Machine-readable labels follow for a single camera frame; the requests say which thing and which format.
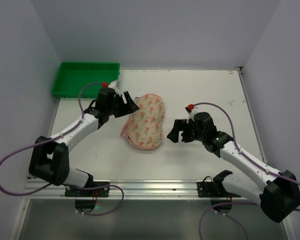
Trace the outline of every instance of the red cap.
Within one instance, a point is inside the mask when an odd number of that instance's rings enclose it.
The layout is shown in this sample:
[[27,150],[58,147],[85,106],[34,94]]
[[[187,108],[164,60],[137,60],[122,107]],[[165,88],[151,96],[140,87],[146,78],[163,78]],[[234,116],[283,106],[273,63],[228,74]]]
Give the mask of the red cap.
[[188,105],[188,109],[191,111],[192,109],[194,109],[195,108],[195,105],[193,105],[193,104],[189,104]]

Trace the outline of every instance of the metal frame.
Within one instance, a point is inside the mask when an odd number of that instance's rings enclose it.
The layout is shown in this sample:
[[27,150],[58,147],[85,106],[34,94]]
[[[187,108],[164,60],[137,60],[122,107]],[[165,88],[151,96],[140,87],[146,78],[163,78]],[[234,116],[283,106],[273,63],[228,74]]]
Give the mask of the metal frame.
[[[222,200],[220,197],[199,198],[197,191],[197,182],[202,180],[95,180],[107,181],[112,185],[121,187],[124,191],[124,199],[127,200]],[[29,179],[24,191],[30,192],[45,184],[40,179]],[[65,197],[64,186],[49,186],[46,189],[28,196],[29,199],[75,199],[74,197]],[[100,200],[121,199],[122,193],[112,187],[109,197],[99,198]],[[77,197],[76,199],[86,199],[86,197]]]

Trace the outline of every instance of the black mount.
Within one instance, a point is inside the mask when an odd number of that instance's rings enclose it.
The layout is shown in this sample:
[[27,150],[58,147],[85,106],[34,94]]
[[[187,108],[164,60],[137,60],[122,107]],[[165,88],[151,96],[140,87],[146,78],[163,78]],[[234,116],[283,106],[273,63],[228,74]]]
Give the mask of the black mount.
[[[92,181],[91,184],[85,186],[85,188],[95,188],[109,185],[108,181]],[[96,190],[98,198],[107,198],[109,196],[109,188],[104,187]],[[76,198],[85,198],[85,197],[93,197],[93,190],[78,190],[75,188],[66,189],[64,196],[65,197],[76,197]]]
[[[297,180],[296,176],[288,170],[281,175]],[[300,206],[299,186],[279,177],[274,181],[267,182],[267,184],[263,190],[263,194],[260,195],[260,207],[271,220],[280,223]]]
[[[129,93],[125,91],[123,94],[126,103],[122,95],[116,94],[113,88],[103,87],[100,89],[97,99],[90,103],[84,113],[93,115],[98,119],[98,128],[100,128],[109,120],[111,115],[119,118],[139,110]],[[35,143],[41,143],[49,139],[40,136]],[[33,148],[29,165],[31,175],[59,186],[65,182],[69,171],[69,149],[66,144],[51,141]]]
[[193,119],[194,121],[190,119],[188,123],[186,119],[174,120],[173,128],[167,138],[173,143],[177,143],[179,132],[182,132],[182,142],[200,141],[206,150],[220,158],[220,149],[229,141],[233,141],[233,138],[225,132],[218,131],[212,117],[207,112],[198,112]]
[[198,181],[196,183],[198,197],[199,198],[227,198],[229,194],[233,198],[240,198],[239,195],[227,192],[222,185],[223,180],[230,174],[233,174],[232,171],[224,170],[216,175],[212,181]]
[[[40,136],[35,143],[41,143],[49,139]],[[51,141],[33,148],[29,165],[31,175],[59,186],[67,179],[69,171],[69,150],[66,144]]]

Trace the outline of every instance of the cable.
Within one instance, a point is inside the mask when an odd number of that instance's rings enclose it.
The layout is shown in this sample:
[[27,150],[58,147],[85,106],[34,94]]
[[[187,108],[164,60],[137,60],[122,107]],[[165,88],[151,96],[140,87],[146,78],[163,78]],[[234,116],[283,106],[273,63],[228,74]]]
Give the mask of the cable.
[[204,182],[205,180],[207,180],[207,178],[210,178],[211,182],[213,181],[213,180],[212,180],[212,177],[210,177],[210,176],[206,176],[206,177],[203,179],[203,181],[202,181],[202,182]]
[[[88,85],[86,85],[85,87],[82,88],[82,90],[80,91],[79,93],[79,96],[78,96],[78,102],[79,102],[79,107],[80,107],[80,111],[81,111],[81,118],[83,119],[84,116],[85,116],[85,113],[84,113],[84,109],[82,107],[82,104],[81,104],[81,97],[82,97],[82,94],[83,92],[90,86],[92,85],[102,85],[101,82],[93,82],[93,83],[90,83]],[[82,122],[81,121],[78,121],[76,125],[74,125],[71,129],[69,129],[68,131],[64,132],[63,135],[68,135],[69,133],[71,133],[73,130],[75,130],[77,127],[80,126]],[[35,144],[31,144],[29,146],[25,146],[25,147],[22,147],[20,149],[17,149],[9,154],[7,154],[6,156],[4,156],[1,160],[0,160],[0,166],[4,163],[5,160],[7,160],[8,158],[12,157],[13,155],[15,154],[18,154],[24,150],[27,150],[27,149],[31,149],[31,148],[35,148],[35,147],[38,147],[38,146],[41,146],[41,145],[44,145],[44,144],[47,144],[47,143],[51,143],[53,141],[56,141],[58,139],[60,139],[62,136],[57,136],[55,138],[51,138],[49,140],[46,140],[46,141],[42,141],[42,142],[39,142],[39,143],[35,143]],[[1,184],[0,184],[0,191],[3,192],[4,194],[7,194],[7,195],[10,195],[10,196],[15,196],[15,197],[23,197],[23,196],[28,196],[28,195],[31,195],[31,194],[34,194],[34,193],[37,193],[39,191],[41,191],[42,189],[45,189],[47,188],[48,186],[50,186],[51,184],[47,184],[47,185],[44,185],[36,190],[33,190],[33,191],[30,191],[30,192],[23,192],[23,193],[16,193],[16,192],[11,192],[11,191],[8,191],[6,189],[4,189]]]
[[[239,145],[238,145],[238,142],[237,142],[237,139],[236,139],[236,134],[235,134],[234,124],[233,124],[233,122],[232,122],[232,120],[231,120],[229,114],[228,114],[222,107],[220,107],[220,106],[218,106],[218,105],[216,105],[216,104],[214,104],[214,103],[210,103],[210,102],[199,102],[199,103],[194,104],[194,106],[198,106],[198,105],[210,105],[210,106],[216,107],[216,108],[220,109],[220,110],[226,115],[226,117],[227,117],[228,120],[229,120],[230,126],[231,126],[231,132],[232,132],[232,137],[233,137],[233,143],[234,143],[236,149],[240,149],[240,148],[239,148]],[[253,160],[252,160],[248,155],[246,155],[243,151],[240,152],[240,154],[241,154],[242,156],[244,156],[250,163],[252,163],[253,165],[255,165],[257,168],[259,168],[260,170],[262,170],[262,171],[264,171],[264,172],[267,172],[267,170],[266,170],[264,167],[262,167],[261,165],[259,165],[259,164],[256,163],[255,161],[253,161]],[[289,182],[291,182],[291,183],[294,183],[294,184],[297,184],[297,185],[300,186],[300,182],[297,181],[297,180],[293,180],[293,179],[291,179],[291,178],[282,176],[282,175],[277,174],[277,173],[274,173],[274,172],[272,172],[272,171],[268,171],[268,173],[269,173],[270,175],[272,175],[272,176],[275,176],[275,177],[277,177],[277,178],[284,179],[284,180],[286,180],[286,181],[289,181]]]
[[[212,206],[208,207],[203,212],[203,214],[201,215],[200,220],[199,220],[199,236],[200,236],[201,240],[204,239],[203,236],[202,236],[202,231],[201,231],[201,225],[202,225],[202,221],[204,219],[204,216],[207,214],[207,212],[209,212],[209,210],[211,210],[215,207],[224,206],[224,205],[255,205],[255,203],[253,203],[253,202],[222,202],[222,203],[218,203],[218,204],[215,204],[215,205],[212,205]],[[244,231],[245,239],[246,240],[249,239],[248,232],[247,232],[246,228],[242,225],[241,222],[239,222],[239,220],[237,220],[235,217],[233,217],[231,215],[228,215],[228,214],[225,214],[225,213],[221,213],[221,212],[218,212],[218,211],[217,211],[217,213],[222,214],[223,216],[225,216],[227,218],[230,218],[233,221],[235,221],[237,224],[239,224],[240,227],[242,228],[242,230]]]
[[117,186],[117,185],[112,185],[112,184],[110,184],[110,185],[104,185],[104,186],[96,186],[96,187],[78,187],[78,186],[71,186],[71,187],[75,188],[75,189],[78,189],[78,190],[84,190],[84,191],[86,191],[86,190],[97,190],[97,189],[103,189],[103,188],[109,188],[109,191],[110,191],[110,188],[116,188],[116,189],[119,189],[120,192],[122,193],[122,197],[121,197],[120,202],[114,208],[112,208],[109,211],[102,212],[102,213],[90,213],[90,212],[83,212],[83,211],[81,211],[82,214],[88,215],[88,216],[97,217],[97,216],[103,216],[103,215],[110,214],[110,213],[114,212],[115,210],[117,210],[121,206],[121,204],[124,201],[124,197],[125,197],[125,193],[122,190],[122,188],[119,187],[119,186]]

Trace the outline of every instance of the white panel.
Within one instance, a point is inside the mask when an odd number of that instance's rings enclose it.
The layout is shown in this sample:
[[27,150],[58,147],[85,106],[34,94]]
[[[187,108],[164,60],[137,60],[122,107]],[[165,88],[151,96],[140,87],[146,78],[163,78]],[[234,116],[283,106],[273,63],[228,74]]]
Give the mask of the white panel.
[[[186,119],[185,107],[191,103],[212,102],[222,106],[232,117],[237,139],[242,147],[261,159],[247,103],[236,71],[201,70],[122,70],[120,90],[132,98],[147,93],[162,97],[166,114],[163,135],[171,131],[175,119]],[[87,107],[90,100],[83,100]],[[211,114],[220,131],[231,133],[226,116],[212,106],[199,110]],[[67,127],[80,113],[76,99],[62,99],[52,133]],[[120,136],[128,116],[111,117],[109,122],[87,136],[70,153],[70,166],[95,179],[108,180],[199,180],[228,169],[239,170],[205,150],[200,142],[172,143],[164,139],[157,150],[141,151]]]
[[300,181],[300,0],[281,1],[243,70],[268,163]]
[[280,0],[32,0],[62,61],[242,66]]
[[[48,133],[59,63],[31,2],[0,0],[0,158]],[[30,156],[26,151],[2,165],[5,188],[23,191]],[[0,240],[9,238],[20,200],[0,192]]]

